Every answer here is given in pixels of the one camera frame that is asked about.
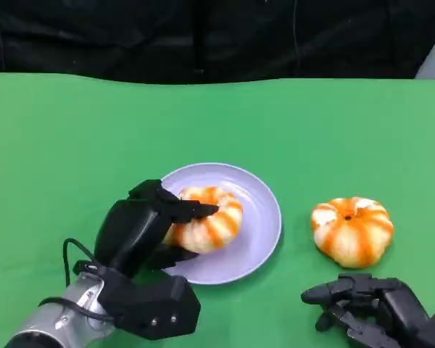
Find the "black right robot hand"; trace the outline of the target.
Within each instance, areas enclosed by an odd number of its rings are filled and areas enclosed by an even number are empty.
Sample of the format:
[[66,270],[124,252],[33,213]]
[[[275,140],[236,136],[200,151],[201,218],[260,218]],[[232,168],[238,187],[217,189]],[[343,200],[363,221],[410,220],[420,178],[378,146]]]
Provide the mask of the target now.
[[323,310],[316,331],[341,327],[351,347],[406,347],[429,320],[406,283],[370,273],[341,273],[302,292],[301,300]]

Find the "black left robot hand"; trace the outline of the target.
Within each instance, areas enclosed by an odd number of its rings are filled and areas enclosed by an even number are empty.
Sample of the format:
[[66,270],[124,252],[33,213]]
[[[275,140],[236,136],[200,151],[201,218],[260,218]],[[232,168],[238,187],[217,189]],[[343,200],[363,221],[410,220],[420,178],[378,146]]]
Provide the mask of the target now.
[[217,211],[216,205],[178,198],[160,179],[145,180],[110,208],[96,237],[94,259],[129,278],[142,268],[171,268],[198,253],[168,241],[167,234]]

